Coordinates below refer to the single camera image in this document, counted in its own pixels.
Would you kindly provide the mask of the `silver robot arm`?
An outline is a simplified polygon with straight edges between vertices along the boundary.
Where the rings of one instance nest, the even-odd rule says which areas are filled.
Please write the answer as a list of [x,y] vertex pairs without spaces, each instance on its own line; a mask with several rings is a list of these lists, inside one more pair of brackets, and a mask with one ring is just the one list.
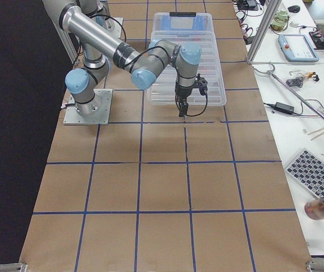
[[116,24],[110,15],[110,9],[107,0],[97,0],[97,11],[94,19],[96,22],[105,28],[110,33],[116,30]]
[[199,44],[178,45],[168,40],[152,40],[148,49],[139,53],[93,20],[97,15],[96,4],[90,1],[44,1],[43,4],[52,22],[112,59],[119,69],[128,71],[131,81],[140,90],[150,88],[164,69],[172,66],[177,73],[174,100],[179,117],[188,115],[187,99],[194,89],[208,96],[207,81],[198,73],[202,53]]

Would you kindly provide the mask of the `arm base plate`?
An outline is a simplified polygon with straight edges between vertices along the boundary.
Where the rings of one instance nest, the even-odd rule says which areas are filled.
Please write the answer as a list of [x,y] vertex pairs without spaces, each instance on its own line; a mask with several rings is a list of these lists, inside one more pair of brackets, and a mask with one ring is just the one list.
[[107,125],[112,103],[112,89],[94,89],[95,97],[88,104],[78,104],[70,95],[63,119],[64,125]]
[[121,38],[122,35],[122,24],[123,24],[123,18],[114,18],[113,19],[107,19],[106,17],[98,16],[94,17],[94,20],[96,23],[101,25],[103,28],[108,30],[110,33],[112,33],[115,37]]

